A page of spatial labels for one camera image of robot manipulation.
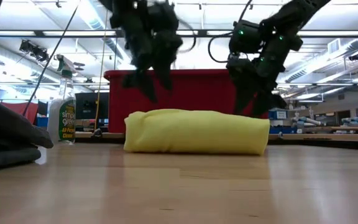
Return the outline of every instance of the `computer monitor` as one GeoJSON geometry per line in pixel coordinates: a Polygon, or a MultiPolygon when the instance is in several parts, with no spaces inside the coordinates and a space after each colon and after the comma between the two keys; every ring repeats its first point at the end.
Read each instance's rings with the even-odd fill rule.
{"type": "MultiPolygon", "coordinates": [[[[95,119],[97,93],[76,93],[76,118],[75,119],[95,119]]],[[[109,117],[109,93],[100,93],[98,119],[108,119],[109,117]]]]}

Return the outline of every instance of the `black fabric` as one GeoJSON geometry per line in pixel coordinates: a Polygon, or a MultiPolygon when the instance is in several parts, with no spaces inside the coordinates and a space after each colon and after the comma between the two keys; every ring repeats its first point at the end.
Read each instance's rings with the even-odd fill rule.
{"type": "Polygon", "coordinates": [[[53,147],[48,132],[0,104],[0,166],[38,159],[37,146],[53,147]]]}
{"type": "Polygon", "coordinates": [[[0,151],[0,167],[33,162],[41,158],[41,152],[37,148],[17,148],[10,151],[0,151]]]}

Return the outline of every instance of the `desk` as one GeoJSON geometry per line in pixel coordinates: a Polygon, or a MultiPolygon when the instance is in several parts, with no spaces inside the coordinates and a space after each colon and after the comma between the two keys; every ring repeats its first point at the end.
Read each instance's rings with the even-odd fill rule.
{"type": "Polygon", "coordinates": [[[0,170],[0,223],[358,223],[358,151],[268,146],[262,157],[42,149],[0,170]]]}
{"type": "MultiPolygon", "coordinates": [[[[75,136],[79,139],[87,139],[93,135],[91,132],[76,132],[75,136]]],[[[122,133],[103,133],[103,139],[124,139],[122,133]]],[[[269,134],[268,139],[279,140],[278,134],[269,134]]],[[[327,141],[351,141],[358,142],[358,134],[284,134],[283,140],[327,140],[327,141]]]]}

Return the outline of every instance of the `spray bottle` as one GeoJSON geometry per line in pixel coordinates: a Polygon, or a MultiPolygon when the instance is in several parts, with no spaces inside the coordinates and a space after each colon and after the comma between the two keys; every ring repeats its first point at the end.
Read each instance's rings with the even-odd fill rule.
{"type": "Polygon", "coordinates": [[[73,86],[73,71],[71,63],[62,55],[56,56],[59,61],[57,72],[60,78],[59,96],[50,105],[48,132],[54,143],[64,142],[73,144],[75,141],[75,94],[73,86]]]}

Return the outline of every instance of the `laboratory room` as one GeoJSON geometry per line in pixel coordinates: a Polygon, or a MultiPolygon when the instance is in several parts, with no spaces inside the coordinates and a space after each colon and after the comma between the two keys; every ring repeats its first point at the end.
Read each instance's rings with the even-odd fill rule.
{"type": "Polygon", "coordinates": [[[0,0],[0,223],[358,224],[358,0],[0,0]]]}

